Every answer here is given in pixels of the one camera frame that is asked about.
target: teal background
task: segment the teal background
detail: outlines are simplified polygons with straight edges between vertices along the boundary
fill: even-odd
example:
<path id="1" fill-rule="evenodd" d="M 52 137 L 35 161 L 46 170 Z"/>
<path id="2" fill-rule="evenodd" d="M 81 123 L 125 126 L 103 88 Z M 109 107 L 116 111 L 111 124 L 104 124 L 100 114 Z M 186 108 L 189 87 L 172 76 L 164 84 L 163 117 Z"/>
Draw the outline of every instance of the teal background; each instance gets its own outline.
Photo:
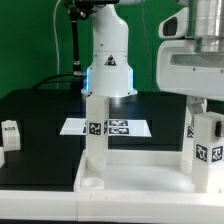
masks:
<path id="1" fill-rule="evenodd" d="M 0 97 L 15 89 L 31 88 L 43 78 L 56 74 L 53 11 L 57 0 L 0 1 Z M 161 40 L 158 26 L 176 13 L 173 0 L 146 0 L 145 21 L 150 44 L 153 80 L 149 79 L 149 59 L 142 25 L 142 5 L 116 6 L 129 25 L 129 64 L 139 91 L 158 91 L 155 81 L 156 57 Z M 60 5 L 57 30 L 61 72 L 71 72 L 72 35 L 67 10 Z M 80 56 L 83 69 L 92 62 L 91 21 L 80 21 Z"/>

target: warning label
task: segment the warning label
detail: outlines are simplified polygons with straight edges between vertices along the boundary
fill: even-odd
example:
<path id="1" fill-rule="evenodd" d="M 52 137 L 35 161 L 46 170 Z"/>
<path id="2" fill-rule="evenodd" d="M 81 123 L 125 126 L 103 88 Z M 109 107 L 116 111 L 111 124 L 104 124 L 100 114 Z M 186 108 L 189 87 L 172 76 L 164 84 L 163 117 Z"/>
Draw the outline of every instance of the warning label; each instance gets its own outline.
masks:
<path id="1" fill-rule="evenodd" d="M 113 55 L 110 55 L 110 57 L 108 58 L 108 60 L 105 63 L 106 66 L 117 66 Z"/>

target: black table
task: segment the black table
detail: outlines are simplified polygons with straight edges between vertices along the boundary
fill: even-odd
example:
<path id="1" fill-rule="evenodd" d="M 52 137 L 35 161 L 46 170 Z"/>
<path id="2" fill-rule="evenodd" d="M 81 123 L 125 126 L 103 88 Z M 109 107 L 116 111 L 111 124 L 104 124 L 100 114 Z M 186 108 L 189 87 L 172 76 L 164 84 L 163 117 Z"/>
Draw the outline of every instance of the black table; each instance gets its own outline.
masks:
<path id="1" fill-rule="evenodd" d="M 139 93 L 110 105 L 110 118 L 147 120 L 151 138 L 109 137 L 110 149 L 182 148 L 186 97 Z M 22 150 L 5 153 L 0 189 L 72 191 L 85 136 L 60 136 L 67 117 L 85 118 L 85 101 L 67 90 L 16 90 L 0 100 L 0 120 L 18 121 Z"/>

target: white pillar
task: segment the white pillar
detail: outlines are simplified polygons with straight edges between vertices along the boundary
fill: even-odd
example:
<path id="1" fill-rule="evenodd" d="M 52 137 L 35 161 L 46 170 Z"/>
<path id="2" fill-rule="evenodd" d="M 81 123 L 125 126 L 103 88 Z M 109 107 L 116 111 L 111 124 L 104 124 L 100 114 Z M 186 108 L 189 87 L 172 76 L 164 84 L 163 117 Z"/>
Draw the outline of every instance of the white pillar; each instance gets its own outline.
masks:
<path id="1" fill-rule="evenodd" d="M 103 171 L 106 168 L 108 150 L 109 97 L 88 97 L 86 113 L 87 168 Z"/>
<path id="2" fill-rule="evenodd" d="M 224 138 L 216 137 L 216 124 L 224 115 L 195 116 L 192 183 L 197 193 L 218 193 L 224 186 Z"/>

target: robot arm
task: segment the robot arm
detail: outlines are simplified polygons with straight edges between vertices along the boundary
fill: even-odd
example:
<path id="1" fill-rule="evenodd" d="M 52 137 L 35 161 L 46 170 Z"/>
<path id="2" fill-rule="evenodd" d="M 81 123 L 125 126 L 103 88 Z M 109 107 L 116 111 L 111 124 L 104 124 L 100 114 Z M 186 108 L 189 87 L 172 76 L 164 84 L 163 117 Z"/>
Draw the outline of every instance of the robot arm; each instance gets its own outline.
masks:
<path id="1" fill-rule="evenodd" d="M 65 0 L 75 14 L 74 30 L 78 19 L 86 20 L 91 15 L 93 22 L 94 57 L 82 94 L 109 96 L 115 103 L 137 94 L 133 88 L 133 70 L 128 64 L 129 29 L 115 11 L 114 4 L 118 2 L 130 5 L 143 0 Z"/>

